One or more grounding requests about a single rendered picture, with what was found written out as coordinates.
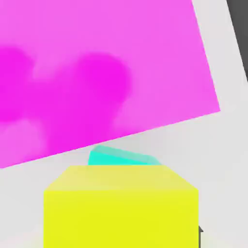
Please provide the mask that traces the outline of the small cyan cube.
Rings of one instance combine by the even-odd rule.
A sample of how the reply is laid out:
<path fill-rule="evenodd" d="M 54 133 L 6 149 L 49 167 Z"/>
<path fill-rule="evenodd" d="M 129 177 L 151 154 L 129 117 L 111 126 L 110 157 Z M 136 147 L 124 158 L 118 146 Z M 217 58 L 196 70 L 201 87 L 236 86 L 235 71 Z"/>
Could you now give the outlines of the small cyan cube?
<path fill-rule="evenodd" d="M 88 165 L 161 165 L 153 156 L 98 145 L 91 151 Z"/>

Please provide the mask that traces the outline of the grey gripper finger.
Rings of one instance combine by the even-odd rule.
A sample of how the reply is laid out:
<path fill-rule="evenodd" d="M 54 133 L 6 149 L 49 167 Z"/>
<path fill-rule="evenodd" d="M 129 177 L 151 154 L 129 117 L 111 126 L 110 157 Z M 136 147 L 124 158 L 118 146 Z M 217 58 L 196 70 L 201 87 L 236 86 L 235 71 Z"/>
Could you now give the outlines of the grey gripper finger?
<path fill-rule="evenodd" d="M 208 248 L 208 232 L 199 226 L 199 248 Z"/>

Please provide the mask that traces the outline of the small yellow cube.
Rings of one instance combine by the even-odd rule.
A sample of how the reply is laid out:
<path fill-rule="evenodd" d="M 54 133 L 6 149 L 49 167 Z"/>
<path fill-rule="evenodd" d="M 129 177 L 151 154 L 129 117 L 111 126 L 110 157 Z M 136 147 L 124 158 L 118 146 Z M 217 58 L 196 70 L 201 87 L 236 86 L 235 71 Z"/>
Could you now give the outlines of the small yellow cube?
<path fill-rule="evenodd" d="M 199 248 L 199 192 L 164 165 L 70 166 L 44 191 L 44 248 Z"/>

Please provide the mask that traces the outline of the large magenta box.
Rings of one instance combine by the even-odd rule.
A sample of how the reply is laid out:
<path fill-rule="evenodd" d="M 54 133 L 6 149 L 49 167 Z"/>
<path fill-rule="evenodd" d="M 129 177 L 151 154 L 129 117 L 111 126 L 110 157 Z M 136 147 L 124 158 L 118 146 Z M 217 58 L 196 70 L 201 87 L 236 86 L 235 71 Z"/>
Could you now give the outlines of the large magenta box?
<path fill-rule="evenodd" d="M 219 110 L 192 0 L 0 0 L 0 168 Z"/>

